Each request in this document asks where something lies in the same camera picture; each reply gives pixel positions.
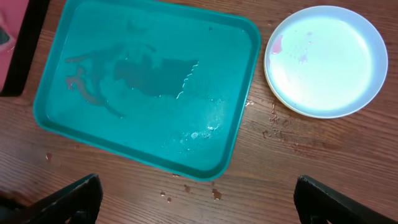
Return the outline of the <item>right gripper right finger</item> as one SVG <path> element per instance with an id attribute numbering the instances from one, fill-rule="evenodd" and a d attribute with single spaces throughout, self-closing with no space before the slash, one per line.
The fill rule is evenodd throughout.
<path id="1" fill-rule="evenodd" d="M 397 224 L 307 175 L 297 179 L 294 204 L 302 224 Z"/>

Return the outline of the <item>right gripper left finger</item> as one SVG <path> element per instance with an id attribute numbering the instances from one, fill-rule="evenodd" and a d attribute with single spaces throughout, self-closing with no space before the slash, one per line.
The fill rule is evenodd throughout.
<path id="1" fill-rule="evenodd" d="M 29 206 L 1 197 L 1 223 L 95 223 L 102 199 L 100 178 L 90 174 Z"/>

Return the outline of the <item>light blue plate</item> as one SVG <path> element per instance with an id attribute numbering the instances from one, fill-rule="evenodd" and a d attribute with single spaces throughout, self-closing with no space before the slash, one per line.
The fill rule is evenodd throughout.
<path id="1" fill-rule="evenodd" d="M 355 113 L 382 88 L 386 44 L 362 15 L 338 6 L 297 11 L 274 30 L 264 73 L 278 100 L 296 113 L 332 119 Z"/>

